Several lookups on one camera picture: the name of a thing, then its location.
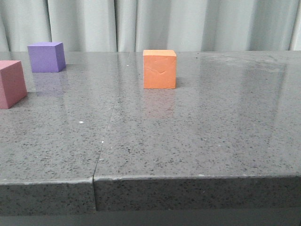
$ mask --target curtain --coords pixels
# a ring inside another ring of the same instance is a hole
[[[0,0],[0,51],[301,50],[300,0]]]

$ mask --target speckled stone surface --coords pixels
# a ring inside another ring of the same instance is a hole
[[[177,53],[143,89],[142,53],[66,53],[0,110],[0,215],[301,207],[301,52]]]
[[[178,53],[143,90],[132,54],[95,172],[98,210],[301,206],[301,53]]]

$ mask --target pink cube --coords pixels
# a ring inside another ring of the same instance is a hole
[[[19,60],[0,60],[0,109],[9,109],[27,95]]]

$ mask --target table top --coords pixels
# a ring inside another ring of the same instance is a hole
[[[0,110],[0,215],[172,209],[138,205],[150,197],[121,181],[299,181],[301,52],[178,52],[176,89],[143,89],[142,53],[65,56],[62,72],[32,73],[28,53],[0,53],[28,90]]]

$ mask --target curtain fold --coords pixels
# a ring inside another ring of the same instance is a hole
[[[0,0],[0,51],[301,50],[300,0]]]

